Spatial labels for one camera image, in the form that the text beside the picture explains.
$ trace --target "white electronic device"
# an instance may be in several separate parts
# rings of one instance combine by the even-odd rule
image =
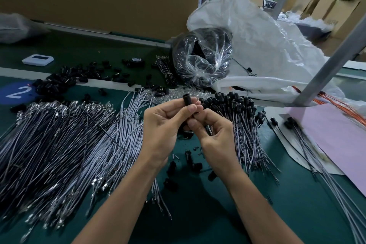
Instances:
[[[33,54],[22,60],[23,64],[44,67],[53,61],[52,56]]]

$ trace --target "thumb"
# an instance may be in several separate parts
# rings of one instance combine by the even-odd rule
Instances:
[[[176,128],[179,129],[179,127],[182,125],[182,123],[191,117],[193,113],[195,113],[197,110],[197,106],[195,104],[190,104],[188,106],[183,107],[178,111],[178,113],[170,119],[170,121],[175,124]]]
[[[206,129],[196,119],[188,119],[187,120],[187,125],[194,132],[194,134],[197,135],[200,142],[203,138],[208,137]]]

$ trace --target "bundle of orange wires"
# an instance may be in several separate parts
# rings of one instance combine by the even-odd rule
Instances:
[[[301,93],[301,91],[299,89],[297,89],[295,86],[293,86],[293,88],[298,92]],[[350,105],[344,103],[343,101],[330,96],[328,94],[326,94],[325,92],[320,92],[317,96],[328,100],[330,103],[332,103],[334,106],[336,106],[338,109],[340,109],[341,111],[345,112],[348,116],[354,118],[355,120],[359,121],[363,126],[366,127],[366,119],[364,117],[362,117],[354,108],[352,108]],[[317,98],[313,99],[314,102],[318,103],[318,104],[325,104],[324,101],[321,101]]]

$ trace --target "blue circle sticker with number 2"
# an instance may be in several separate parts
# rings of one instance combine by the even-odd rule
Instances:
[[[38,94],[32,83],[31,80],[23,80],[0,88],[0,104],[21,104],[34,101]]]

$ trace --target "right hand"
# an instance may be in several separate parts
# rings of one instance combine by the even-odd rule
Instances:
[[[216,175],[225,183],[233,174],[243,172],[235,153],[231,121],[210,109],[193,117],[187,120],[187,125],[197,135],[206,160]],[[213,127],[213,136],[207,134],[206,125]]]

